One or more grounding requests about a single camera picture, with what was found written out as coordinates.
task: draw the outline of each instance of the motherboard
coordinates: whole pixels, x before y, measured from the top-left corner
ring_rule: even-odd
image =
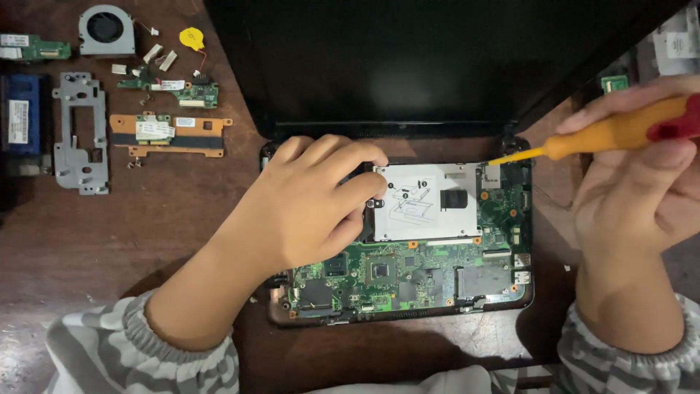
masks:
[[[488,170],[473,167],[476,233],[453,238],[382,241],[381,238],[390,235],[368,236],[364,231],[360,239],[335,257],[288,273],[290,278],[282,287],[284,293],[279,305],[288,311],[290,321],[320,318],[323,324],[340,324],[416,317],[427,315],[421,313],[425,311],[466,313],[499,305],[510,308],[527,305],[532,297],[531,167],[529,162],[491,167]],[[428,182],[434,178],[424,178],[427,182],[418,179],[414,187],[394,186],[390,182],[384,197],[387,205],[379,208],[368,202],[365,227],[369,229],[366,230],[373,230],[371,218],[379,209],[393,209],[388,215],[394,217],[399,212],[404,222],[429,220],[418,215],[423,212],[422,207],[430,205],[424,196],[430,188]],[[411,200],[411,193],[422,200]],[[390,206],[392,195],[400,202],[412,203],[401,207],[404,210],[413,207],[409,209],[412,213],[396,208],[400,203]],[[442,201],[436,202],[445,208],[445,193],[440,198]],[[452,194],[452,199],[459,198]],[[455,215],[448,209],[440,212],[452,218]]]

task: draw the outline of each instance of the metal hard drive bracket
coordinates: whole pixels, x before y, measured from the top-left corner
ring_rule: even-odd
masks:
[[[61,141],[53,146],[56,181],[85,196],[109,194],[104,91],[99,81],[88,72],[62,72],[61,87],[53,90],[53,97],[61,100]],[[78,149],[78,137],[72,135],[73,107],[93,109],[94,149],[101,153],[100,163],[91,163],[88,151]]]

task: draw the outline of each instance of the wooden desk surface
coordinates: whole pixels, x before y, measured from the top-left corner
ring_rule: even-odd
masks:
[[[12,1],[0,6],[0,26],[10,32],[39,34],[45,40],[78,45],[78,13],[99,1]],[[75,59],[46,64],[0,64],[3,72],[49,74],[92,72],[108,94],[109,114],[143,110],[179,116],[233,118],[225,129],[223,158],[197,154],[151,154],[142,168],[123,148],[110,147],[111,194],[79,196],[52,177],[0,184],[0,196],[16,196],[0,228],[0,392],[38,393],[54,372],[43,340],[57,316],[135,295],[159,285],[216,230],[258,174],[258,151],[265,143],[246,110],[234,75],[200,0],[111,2],[159,37],[141,35],[143,55],[154,43],[178,59],[170,79],[189,79],[200,54],[179,43],[178,33],[194,26],[204,32],[205,70],[220,85],[219,108],[180,109],[168,93],[116,88],[113,63],[126,60]],[[570,113],[565,102],[524,133],[537,144]],[[90,141],[92,125],[82,116],[76,133]],[[54,105],[60,136],[60,105]],[[381,140],[392,157],[416,161],[478,161],[494,141]],[[540,160],[535,184],[559,204],[571,200],[580,169],[574,160],[557,166]],[[434,372],[474,362],[505,367],[556,360],[554,344],[566,307],[573,300],[569,247],[572,216],[540,191],[535,206],[535,303],[524,311],[403,320],[306,330],[278,330],[266,319],[265,302],[248,303],[234,324],[244,392],[303,392],[344,383],[422,379]],[[265,292],[258,292],[264,299]]]

